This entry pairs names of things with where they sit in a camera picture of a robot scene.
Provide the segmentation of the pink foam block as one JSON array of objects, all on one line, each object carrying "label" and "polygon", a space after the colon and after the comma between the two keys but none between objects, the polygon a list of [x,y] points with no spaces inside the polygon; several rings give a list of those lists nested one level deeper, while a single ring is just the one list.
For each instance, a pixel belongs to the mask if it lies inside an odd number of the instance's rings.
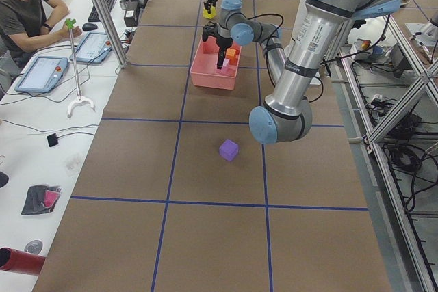
[{"label": "pink foam block", "polygon": [[226,72],[229,69],[229,59],[225,58],[222,64],[221,71]]}]

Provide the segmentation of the yellow foam block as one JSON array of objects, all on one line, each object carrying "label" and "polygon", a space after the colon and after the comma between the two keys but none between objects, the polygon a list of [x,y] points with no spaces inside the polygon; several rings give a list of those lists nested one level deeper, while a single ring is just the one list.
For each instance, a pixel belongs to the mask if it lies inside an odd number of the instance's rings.
[{"label": "yellow foam block", "polygon": [[216,7],[211,6],[210,8],[203,8],[203,18],[213,19],[216,17]]}]

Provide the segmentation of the orange foam block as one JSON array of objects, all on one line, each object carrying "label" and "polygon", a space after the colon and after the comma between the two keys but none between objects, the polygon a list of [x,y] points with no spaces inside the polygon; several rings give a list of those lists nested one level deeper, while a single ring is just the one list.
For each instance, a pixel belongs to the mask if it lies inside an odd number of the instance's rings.
[{"label": "orange foam block", "polygon": [[226,51],[226,59],[228,59],[230,65],[236,65],[238,62],[238,51],[237,49],[228,48]]}]

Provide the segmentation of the purple foam block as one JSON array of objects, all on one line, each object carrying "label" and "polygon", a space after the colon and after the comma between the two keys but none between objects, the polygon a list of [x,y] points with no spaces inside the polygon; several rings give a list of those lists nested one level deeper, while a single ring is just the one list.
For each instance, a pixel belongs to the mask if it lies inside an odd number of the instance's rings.
[{"label": "purple foam block", "polygon": [[220,156],[227,161],[234,160],[238,153],[239,145],[230,139],[225,140],[219,147]]}]

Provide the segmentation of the pink plastic bin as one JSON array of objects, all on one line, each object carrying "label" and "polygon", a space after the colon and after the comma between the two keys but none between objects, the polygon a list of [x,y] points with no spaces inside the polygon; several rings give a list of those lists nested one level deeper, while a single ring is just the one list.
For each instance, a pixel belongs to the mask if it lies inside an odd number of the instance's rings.
[{"label": "pink plastic bin", "polygon": [[210,36],[206,42],[200,40],[190,68],[192,83],[197,87],[233,90],[242,47],[233,42],[230,48],[237,49],[238,62],[222,72],[221,68],[216,68],[219,51],[216,39]]}]

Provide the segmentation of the black power adapter box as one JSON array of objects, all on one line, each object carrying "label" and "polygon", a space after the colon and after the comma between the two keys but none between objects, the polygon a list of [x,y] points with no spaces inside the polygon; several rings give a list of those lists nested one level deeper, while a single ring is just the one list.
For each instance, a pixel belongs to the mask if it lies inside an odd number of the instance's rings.
[{"label": "black power adapter box", "polygon": [[124,22],[127,27],[138,26],[138,14],[139,7],[137,1],[126,2],[126,8],[124,13]]}]

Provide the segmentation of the far teach pendant tablet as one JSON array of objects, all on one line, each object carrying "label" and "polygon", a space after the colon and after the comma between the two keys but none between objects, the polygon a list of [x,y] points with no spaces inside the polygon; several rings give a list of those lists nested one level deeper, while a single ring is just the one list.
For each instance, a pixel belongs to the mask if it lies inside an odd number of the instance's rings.
[{"label": "far teach pendant tablet", "polygon": [[76,61],[80,64],[100,64],[112,51],[105,33],[89,31],[75,47]]}]

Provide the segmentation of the teach pendant tablet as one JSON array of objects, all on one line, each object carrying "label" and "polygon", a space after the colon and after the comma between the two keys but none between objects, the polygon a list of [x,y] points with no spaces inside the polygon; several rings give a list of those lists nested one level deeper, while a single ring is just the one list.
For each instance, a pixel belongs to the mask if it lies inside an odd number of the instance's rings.
[{"label": "teach pendant tablet", "polygon": [[24,70],[14,90],[29,93],[50,92],[61,81],[68,66],[67,57],[35,57]]},{"label": "teach pendant tablet", "polygon": [[75,47],[76,61],[80,64],[100,64],[112,51],[105,33],[89,31]]}]

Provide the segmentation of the metal reacher grabber stick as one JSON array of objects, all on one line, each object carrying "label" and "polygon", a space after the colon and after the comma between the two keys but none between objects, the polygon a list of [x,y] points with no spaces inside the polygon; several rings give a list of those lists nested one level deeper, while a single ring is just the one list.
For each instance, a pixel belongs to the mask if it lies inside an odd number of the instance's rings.
[{"label": "metal reacher grabber stick", "polygon": [[74,28],[75,23],[76,23],[75,19],[68,18],[65,21],[65,24],[68,28],[68,37],[70,40],[71,55],[73,57],[73,69],[74,69],[75,90],[76,90],[76,98],[73,101],[71,101],[70,104],[68,105],[68,109],[67,109],[67,117],[68,118],[72,117],[73,110],[76,106],[88,104],[93,111],[95,110],[94,101],[81,94],[81,86],[80,86],[80,82],[79,82],[79,71],[78,71],[78,67],[77,67],[77,58],[76,58],[74,36],[73,36],[73,28]]}]

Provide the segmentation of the grey emergency stop box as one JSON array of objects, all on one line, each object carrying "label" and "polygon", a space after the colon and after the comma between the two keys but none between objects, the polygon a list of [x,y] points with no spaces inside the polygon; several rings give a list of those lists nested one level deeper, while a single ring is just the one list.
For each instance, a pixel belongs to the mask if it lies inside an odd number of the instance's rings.
[{"label": "grey emergency stop box", "polygon": [[380,46],[372,46],[370,40],[355,41],[350,49],[352,59],[356,61],[375,62],[378,58],[384,56],[384,50]]}]

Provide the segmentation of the near teach pendant tablet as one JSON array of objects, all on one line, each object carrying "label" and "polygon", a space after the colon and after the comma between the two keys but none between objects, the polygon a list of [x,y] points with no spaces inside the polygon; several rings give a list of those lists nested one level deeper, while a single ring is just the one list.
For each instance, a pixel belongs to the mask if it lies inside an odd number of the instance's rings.
[{"label": "near teach pendant tablet", "polygon": [[24,70],[14,90],[29,93],[50,92],[61,81],[68,66],[67,57],[35,57]]}]

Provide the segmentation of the seated person dark shirt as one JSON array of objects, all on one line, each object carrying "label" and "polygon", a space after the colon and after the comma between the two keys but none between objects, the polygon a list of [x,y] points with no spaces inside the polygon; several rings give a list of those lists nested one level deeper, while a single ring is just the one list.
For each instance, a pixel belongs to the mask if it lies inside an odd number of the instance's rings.
[{"label": "seated person dark shirt", "polygon": [[82,34],[80,27],[69,29],[66,24],[52,31],[68,13],[62,0],[1,0],[1,39],[19,68],[38,49]]}]

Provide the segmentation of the small black square puck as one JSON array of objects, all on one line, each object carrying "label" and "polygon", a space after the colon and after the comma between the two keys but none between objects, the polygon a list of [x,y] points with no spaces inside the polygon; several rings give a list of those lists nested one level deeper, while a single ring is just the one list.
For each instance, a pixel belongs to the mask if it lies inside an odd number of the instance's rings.
[{"label": "small black square puck", "polygon": [[58,145],[59,144],[58,140],[59,138],[56,133],[52,133],[47,136],[47,143],[50,148]]}]

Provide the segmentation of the red cylinder bottle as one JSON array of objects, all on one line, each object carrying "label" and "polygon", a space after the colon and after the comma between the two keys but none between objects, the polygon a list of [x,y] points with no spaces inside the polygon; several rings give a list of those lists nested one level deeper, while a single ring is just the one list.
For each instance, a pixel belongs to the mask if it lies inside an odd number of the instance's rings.
[{"label": "red cylinder bottle", "polygon": [[12,248],[1,248],[1,271],[38,276],[46,258]]}]

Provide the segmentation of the aluminium frame post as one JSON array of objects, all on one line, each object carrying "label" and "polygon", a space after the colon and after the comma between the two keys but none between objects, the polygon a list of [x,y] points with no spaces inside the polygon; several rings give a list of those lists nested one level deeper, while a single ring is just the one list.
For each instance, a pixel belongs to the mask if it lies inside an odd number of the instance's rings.
[{"label": "aluminium frame post", "polygon": [[120,38],[116,31],[116,26],[112,20],[110,11],[104,4],[104,0],[92,0],[93,5],[96,6],[99,18],[103,24],[103,28],[109,38],[112,50],[116,55],[119,66],[123,69],[127,66],[127,56],[121,44]]}]

